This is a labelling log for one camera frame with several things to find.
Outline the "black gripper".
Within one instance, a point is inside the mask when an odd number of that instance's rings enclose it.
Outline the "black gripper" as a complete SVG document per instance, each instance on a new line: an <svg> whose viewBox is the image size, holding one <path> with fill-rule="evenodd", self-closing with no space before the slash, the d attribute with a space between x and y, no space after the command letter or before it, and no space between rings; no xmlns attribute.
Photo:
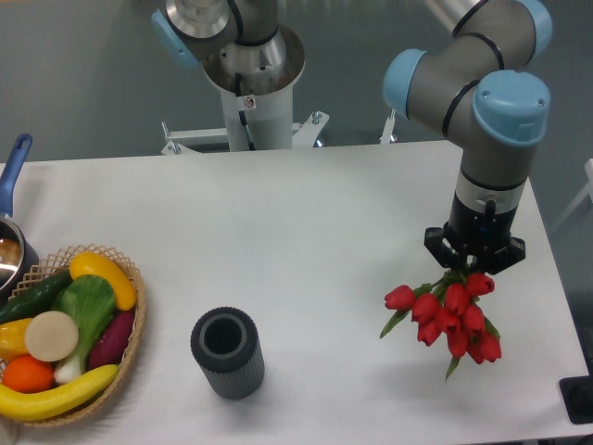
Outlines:
<svg viewBox="0 0 593 445"><path fill-rule="evenodd" d="M479 272L503 272L526 257L525 241L511 236L516 211L497 212L493 199L474 210L455 194L448 224L426 228L423 245L445 269L461 269L462 258L474 256Z"/></svg>

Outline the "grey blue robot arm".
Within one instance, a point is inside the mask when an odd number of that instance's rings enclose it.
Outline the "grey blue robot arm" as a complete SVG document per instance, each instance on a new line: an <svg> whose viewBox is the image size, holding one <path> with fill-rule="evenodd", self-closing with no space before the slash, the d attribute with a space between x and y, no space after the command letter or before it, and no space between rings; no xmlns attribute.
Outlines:
<svg viewBox="0 0 593 445"><path fill-rule="evenodd" d="M462 151L448 221L428 228L425 247L453 270L499 273L525 256L511 225L543 138L548 87L525 71L549 44L552 23L538 1L432 1L452 35L431 55L401 52L383 80L386 104ZM201 66L219 91L233 151L304 146L293 126L293 87L303 45L274 1L169 1L151 18L181 66Z"/></svg>

